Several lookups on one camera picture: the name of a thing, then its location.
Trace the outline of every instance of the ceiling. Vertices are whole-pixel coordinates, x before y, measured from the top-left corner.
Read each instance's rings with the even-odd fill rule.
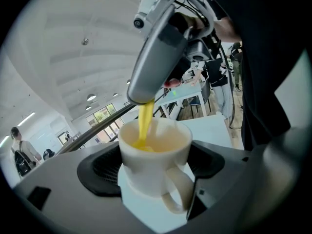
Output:
[[[110,101],[113,93],[124,94],[143,44],[133,27],[139,2],[31,1],[1,52],[1,117],[12,124],[38,110],[43,100],[75,119],[85,113],[88,94],[97,95],[96,105]]]

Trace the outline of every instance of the person's hand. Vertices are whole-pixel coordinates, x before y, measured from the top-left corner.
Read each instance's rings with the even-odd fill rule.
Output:
[[[167,80],[164,82],[163,87],[164,88],[174,88],[177,87],[178,85],[181,84],[181,81],[179,81],[178,79],[171,79],[171,80]]]

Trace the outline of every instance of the mug handle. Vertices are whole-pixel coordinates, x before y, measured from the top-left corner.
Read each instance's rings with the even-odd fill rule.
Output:
[[[186,212],[191,206],[194,183],[190,177],[182,172],[177,166],[168,169],[166,174],[177,188],[182,205],[176,203],[171,197],[170,193],[161,196],[162,201],[165,203],[168,210],[172,213],[182,214]]]

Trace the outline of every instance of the white mug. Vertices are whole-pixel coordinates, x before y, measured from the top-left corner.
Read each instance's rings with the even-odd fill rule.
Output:
[[[182,170],[192,143],[192,132],[184,124],[166,118],[153,118],[146,146],[154,152],[132,147],[138,140],[138,120],[126,123],[118,132],[122,163],[129,185],[151,197],[162,197],[168,210],[175,214],[187,211],[191,205],[194,184]],[[182,204],[170,193],[177,189]]]

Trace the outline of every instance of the chair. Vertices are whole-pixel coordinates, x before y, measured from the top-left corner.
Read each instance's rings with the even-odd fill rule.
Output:
[[[211,91],[210,91],[209,82],[208,82],[208,79],[206,79],[204,85],[201,87],[201,94],[203,95],[204,104],[206,104],[206,102],[208,102],[209,110],[211,112],[211,107],[210,107],[210,102],[209,102],[210,93],[211,93]],[[191,102],[189,103],[189,105],[191,107],[192,118],[194,118],[192,106],[196,106],[196,110],[198,112],[198,106],[200,106],[200,101],[199,101],[198,96],[196,96],[194,99],[192,99]]]

